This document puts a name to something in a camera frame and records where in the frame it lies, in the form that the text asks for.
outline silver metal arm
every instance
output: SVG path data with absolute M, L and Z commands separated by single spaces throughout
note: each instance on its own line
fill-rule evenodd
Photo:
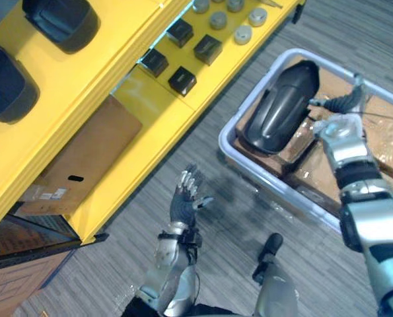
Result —
M 193 261 L 188 247 L 179 243 L 177 239 L 187 229 L 188 225 L 184 223 L 172 222 L 167 232 L 161 234 L 155 253 L 154 267 L 147 272 L 144 284 L 136 292 L 137 297 L 140 297 L 161 316 L 164 314 L 170 316 L 166 310 L 176 296 L 180 277 Z M 190 294 L 188 300 L 182 302 L 183 307 L 180 310 L 186 311 L 192 305 L 193 300 L 194 294 Z
M 332 116 L 314 132 L 340 189 L 344 242 L 365 257 L 378 315 L 393 316 L 393 191 L 365 143 L 360 116 Z
M 202 244 L 195 213 L 213 200 L 196 199 L 202 180 L 194 164 L 181 173 L 170 205 L 170 224 L 158 236 L 155 264 L 136 292 L 160 316 L 182 316 L 194 303 L 197 249 Z

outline wire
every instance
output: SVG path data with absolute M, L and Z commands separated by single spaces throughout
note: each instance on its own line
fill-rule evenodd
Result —
M 390 116 L 385 116 L 384 114 L 374 114 L 372 112 L 362 112 L 362 111 L 349 111 L 347 112 L 348 114 L 367 114 L 369 116 L 376 116 L 376 117 L 381 117 L 381 118 L 387 118 L 387 119 L 392 119 L 393 117 Z
M 197 292 L 194 300 L 194 306 L 196 304 L 197 297 L 199 296 L 199 292 L 201 291 L 201 277 L 199 276 L 199 273 L 195 271 L 196 277 L 197 277 Z

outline black glove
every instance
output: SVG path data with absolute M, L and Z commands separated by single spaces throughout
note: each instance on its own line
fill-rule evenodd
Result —
M 212 197 L 196 199 L 202 182 L 203 175 L 194 164 L 188 165 L 181 173 L 170 206 L 170 220 L 172 222 L 180 221 L 189 227 L 195 225 L 195 212 L 213 201 Z

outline shelf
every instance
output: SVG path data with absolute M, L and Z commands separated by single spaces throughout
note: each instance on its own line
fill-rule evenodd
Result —
M 89 0 L 101 25 L 67 55 L 40 34 L 21 2 L 0 23 L 0 45 L 40 88 L 29 114 L 0 123 L 0 220 L 189 0 Z
M 194 37 L 182 49 L 165 37 L 156 45 L 156 49 L 170 63 L 167 69 L 157 79 L 146 73 L 140 65 L 129 74 L 115 96 L 142 122 L 143 129 L 78 210 L 65 216 L 84 244 L 92 242 L 98 229 L 133 193 L 296 5 L 304 3 L 300 0 L 278 1 L 283 5 L 282 9 L 268 7 L 255 0 L 247 1 L 243 11 L 227 13 L 228 26 L 221 31 L 210 29 L 208 18 L 213 11 L 226 11 L 225 2 L 211 2 L 209 12 L 202 15 L 190 10 L 183 19 L 193 26 Z M 268 11 L 267 22 L 259 28 L 252 28 L 251 41 L 239 46 L 234 43 L 232 35 L 238 25 L 246 24 L 248 13 L 254 7 L 263 7 Z M 193 54 L 194 46 L 205 34 L 223 42 L 223 52 L 211 66 L 206 66 Z M 179 96 L 168 85 L 168 79 L 179 65 L 190 70 L 197 78 L 196 86 L 186 97 Z

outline sticker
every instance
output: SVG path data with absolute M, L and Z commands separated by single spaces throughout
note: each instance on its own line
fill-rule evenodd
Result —
M 58 188 L 55 191 L 55 193 L 51 196 L 51 199 L 60 200 L 66 192 L 67 192 L 67 188 Z
M 50 200 L 51 197 L 52 197 L 52 193 L 43 193 L 41 196 L 39 196 L 39 199 Z

